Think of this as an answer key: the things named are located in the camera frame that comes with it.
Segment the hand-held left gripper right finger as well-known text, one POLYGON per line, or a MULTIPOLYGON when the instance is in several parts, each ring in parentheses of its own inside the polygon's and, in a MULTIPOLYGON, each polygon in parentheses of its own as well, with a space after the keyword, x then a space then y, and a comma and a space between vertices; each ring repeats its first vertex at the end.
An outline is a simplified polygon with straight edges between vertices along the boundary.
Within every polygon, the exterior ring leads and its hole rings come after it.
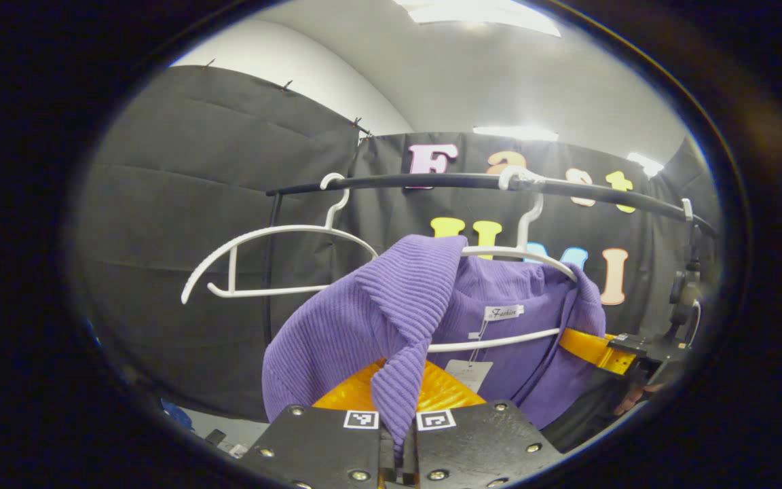
POLYGON ((508 488, 549 470, 562 453, 508 400, 484 401, 426 363, 401 482, 413 488, 508 488))

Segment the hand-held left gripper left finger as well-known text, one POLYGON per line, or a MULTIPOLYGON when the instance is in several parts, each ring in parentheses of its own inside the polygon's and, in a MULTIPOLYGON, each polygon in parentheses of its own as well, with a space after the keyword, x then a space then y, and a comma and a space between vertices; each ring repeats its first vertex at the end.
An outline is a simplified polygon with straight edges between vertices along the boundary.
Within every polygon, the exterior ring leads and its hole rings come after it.
POLYGON ((292 403, 241 455, 241 467, 285 487, 385 488, 395 480, 394 440, 375 411, 379 360, 313 405, 292 403))

